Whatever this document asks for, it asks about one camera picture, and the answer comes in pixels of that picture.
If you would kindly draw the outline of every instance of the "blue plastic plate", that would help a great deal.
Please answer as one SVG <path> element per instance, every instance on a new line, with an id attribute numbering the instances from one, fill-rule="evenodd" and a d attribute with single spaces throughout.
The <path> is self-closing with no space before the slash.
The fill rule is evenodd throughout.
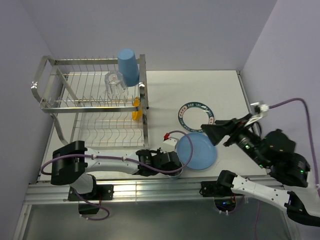
<path id="1" fill-rule="evenodd" d="M 202 133 L 189 133 L 193 145 L 193 154 L 188 168 L 202 170 L 210 167 L 217 158 L 217 149 L 210 142 L 209 138 Z M 183 136 L 176 148 L 176 153 L 183 164 L 186 164 L 190 156 L 190 143 L 186 136 Z"/>

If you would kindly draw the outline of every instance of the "clear glass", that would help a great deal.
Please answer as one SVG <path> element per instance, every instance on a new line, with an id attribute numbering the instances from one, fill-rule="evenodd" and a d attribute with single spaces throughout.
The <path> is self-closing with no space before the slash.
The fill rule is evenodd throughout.
<path id="1" fill-rule="evenodd" d="M 124 76 L 119 71 L 110 71 L 104 77 L 105 92 L 109 99 L 128 97 L 128 87 Z"/>

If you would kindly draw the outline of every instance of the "purple wall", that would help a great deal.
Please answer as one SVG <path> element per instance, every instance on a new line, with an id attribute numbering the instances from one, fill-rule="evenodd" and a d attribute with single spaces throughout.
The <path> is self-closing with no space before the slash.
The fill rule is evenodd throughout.
<path id="1" fill-rule="evenodd" d="M 144 53 L 148 70 L 243 68 L 277 0 L 21 0 L 55 57 Z"/>
<path id="2" fill-rule="evenodd" d="M 272 105 L 294 97 L 307 101 L 320 167 L 319 12 L 319 0 L 278 0 L 241 75 L 251 102 L 264 100 Z M 312 163 L 301 103 L 271 110 L 262 123 L 265 133 L 283 129 L 297 142 L 297 152 Z M 304 239 L 319 239 L 320 228 L 301 226 L 299 230 Z"/>
<path id="3" fill-rule="evenodd" d="M 42 55 L 50 51 L 18 0 L 0 7 L 0 239 L 11 239 L 51 129 L 31 94 Z"/>

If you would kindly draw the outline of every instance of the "stainless steel dish rack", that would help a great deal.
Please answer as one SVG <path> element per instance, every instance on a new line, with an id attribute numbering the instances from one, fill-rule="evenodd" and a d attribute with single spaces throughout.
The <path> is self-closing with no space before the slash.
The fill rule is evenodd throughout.
<path id="1" fill-rule="evenodd" d="M 48 67 L 47 62 L 51 69 L 41 95 L 39 81 Z M 93 148 L 149 148 L 145 55 L 141 54 L 137 62 L 139 84 L 128 88 L 128 97 L 110 99 L 106 96 L 104 79 L 109 71 L 118 70 L 117 59 L 56 60 L 51 56 L 42 57 L 31 91 L 41 110 L 53 118 L 63 144 L 83 140 L 87 147 Z M 139 106 L 133 106 L 136 98 L 139 99 Z M 132 112 L 140 108 L 142 119 L 133 120 Z M 64 137 L 58 114 L 75 115 L 69 142 Z"/>

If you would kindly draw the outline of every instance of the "blue plastic cup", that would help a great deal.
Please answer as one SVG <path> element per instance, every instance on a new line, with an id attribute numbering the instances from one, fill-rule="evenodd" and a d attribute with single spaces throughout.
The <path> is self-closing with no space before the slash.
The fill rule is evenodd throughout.
<path id="1" fill-rule="evenodd" d="M 128 87 L 139 83 L 139 68 L 135 52 L 132 49 L 124 48 L 118 53 L 118 68 Z"/>

